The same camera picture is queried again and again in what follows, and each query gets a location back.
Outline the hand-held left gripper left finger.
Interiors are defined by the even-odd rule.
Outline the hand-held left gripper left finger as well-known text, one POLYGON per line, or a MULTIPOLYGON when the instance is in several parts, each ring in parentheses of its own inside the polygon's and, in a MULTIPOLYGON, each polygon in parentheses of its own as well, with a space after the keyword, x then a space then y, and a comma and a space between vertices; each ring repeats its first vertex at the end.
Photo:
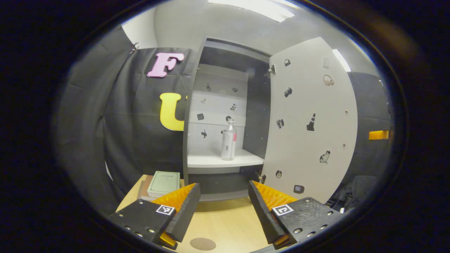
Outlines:
POLYGON ((175 250, 185 237, 200 196, 200 185, 193 183, 153 201, 136 200, 108 220, 141 244, 175 250))

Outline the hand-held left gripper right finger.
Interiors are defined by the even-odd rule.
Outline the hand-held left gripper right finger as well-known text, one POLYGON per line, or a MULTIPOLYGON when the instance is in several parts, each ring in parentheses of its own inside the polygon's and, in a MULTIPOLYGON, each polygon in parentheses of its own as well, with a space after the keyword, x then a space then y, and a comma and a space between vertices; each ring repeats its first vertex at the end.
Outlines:
POLYGON ((312 197, 298 200, 253 180, 249 181, 249 198, 267 242, 275 249, 308 244, 332 231, 345 216, 312 197))

